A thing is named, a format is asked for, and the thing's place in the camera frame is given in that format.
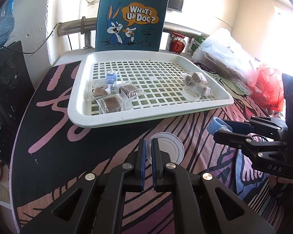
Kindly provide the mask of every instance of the white tray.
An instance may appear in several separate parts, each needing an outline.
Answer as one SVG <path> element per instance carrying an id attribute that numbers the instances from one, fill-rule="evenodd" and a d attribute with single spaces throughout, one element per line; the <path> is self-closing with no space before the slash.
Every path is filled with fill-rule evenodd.
<path id="1" fill-rule="evenodd" d="M 93 91 L 92 80 L 104 79 L 108 70 L 118 71 L 118 80 L 131 81 L 147 94 L 133 101 L 133 110 L 99 114 L 96 102 L 86 101 Z M 181 72 L 202 72 L 213 97 L 188 102 L 182 96 Z M 188 59 L 150 51 L 104 51 L 85 55 L 79 66 L 68 103 L 69 119 L 83 128 L 96 128 L 161 119 L 233 104 L 232 96 Z"/>

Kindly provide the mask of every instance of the metal screw head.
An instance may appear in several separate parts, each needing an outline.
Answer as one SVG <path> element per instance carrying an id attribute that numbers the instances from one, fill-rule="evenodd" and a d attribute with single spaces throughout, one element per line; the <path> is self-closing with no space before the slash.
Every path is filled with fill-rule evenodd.
<path id="1" fill-rule="evenodd" d="M 86 174 L 85 179 L 86 180 L 94 180 L 95 177 L 96 176 L 93 173 L 88 173 L 88 174 Z"/>
<path id="2" fill-rule="evenodd" d="M 176 168 L 176 165 L 174 163 L 167 163 L 166 164 L 166 168 L 168 168 L 168 169 L 175 169 Z"/>
<path id="3" fill-rule="evenodd" d="M 213 175 L 211 175 L 210 173 L 204 173 L 202 175 L 202 177 L 205 179 L 205 180 L 211 180 L 213 178 Z"/>
<path id="4" fill-rule="evenodd" d="M 128 170 L 128 169 L 132 168 L 132 164 L 131 163 L 123 163 L 123 168 Z"/>

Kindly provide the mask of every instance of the plastic bag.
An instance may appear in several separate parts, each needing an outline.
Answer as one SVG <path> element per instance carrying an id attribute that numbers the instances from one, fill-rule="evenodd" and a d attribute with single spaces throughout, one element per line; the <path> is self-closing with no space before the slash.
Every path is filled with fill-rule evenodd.
<path id="1" fill-rule="evenodd" d="M 99 106 L 99 113 L 114 113 L 133 109 L 132 99 L 129 99 L 123 92 L 100 99 L 96 99 Z"/>
<path id="2" fill-rule="evenodd" d="M 125 95 L 129 98 L 135 98 L 139 95 L 146 93 L 132 83 L 125 83 L 120 81 L 116 81 L 113 84 L 113 88 L 116 90 L 117 93 L 121 93 L 121 91 L 124 92 Z"/>
<path id="3" fill-rule="evenodd" d="M 250 87 L 253 91 L 251 98 L 263 108 L 282 111 L 284 102 L 282 73 L 275 68 L 267 68 L 265 63 L 257 70 L 259 72 L 257 83 L 255 87 Z"/>
<path id="4" fill-rule="evenodd" d="M 93 101 L 98 98 L 107 97 L 111 95 L 112 85 L 106 80 L 96 79 L 92 81 L 93 91 L 87 101 Z"/>
<path id="5" fill-rule="evenodd" d="M 200 72 L 192 73 L 181 73 L 181 76 L 188 86 L 194 86 L 196 84 L 206 84 L 208 83 L 205 76 Z"/>
<path id="6" fill-rule="evenodd" d="M 227 29 L 219 28 L 204 40 L 192 58 L 225 78 L 240 79 L 250 86 L 256 84 L 259 63 L 243 50 Z"/>
<path id="7" fill-rule="evenodd" d="M 193 86 L 195 92 L 201 94 L 202 96 L 212 96 L 213 92 L 212 89 L 207 87 L 206 85 L 202 85 L 202 84 L 197 84 L 195 86 Z"/>

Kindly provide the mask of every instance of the speech bubble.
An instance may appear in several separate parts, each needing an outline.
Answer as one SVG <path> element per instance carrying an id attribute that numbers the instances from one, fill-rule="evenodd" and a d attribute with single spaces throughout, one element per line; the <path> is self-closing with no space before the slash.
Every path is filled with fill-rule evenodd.
<path id="1" fill-rule="evenodd" d="M 152 7 L 146 7 L 141 3 L 133 2 L 121 9 L 123 13 L 123 19 L 128 22 L 127 26 L 133 24 L 146 25 L 156 24 L 159 21 L 156 9 Z"/>

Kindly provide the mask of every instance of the small blue bottle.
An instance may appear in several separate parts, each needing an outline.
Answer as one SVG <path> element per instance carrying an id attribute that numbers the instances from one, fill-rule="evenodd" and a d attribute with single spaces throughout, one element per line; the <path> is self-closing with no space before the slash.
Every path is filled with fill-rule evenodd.
<path id="1" fill-rule="evenodd" d="M 118 71 L 108 71 L 106 73 L 105 79 L 107 81 L 108 84 L 113 84 L 115 81 L 117 81 L 117 73 Z"/>

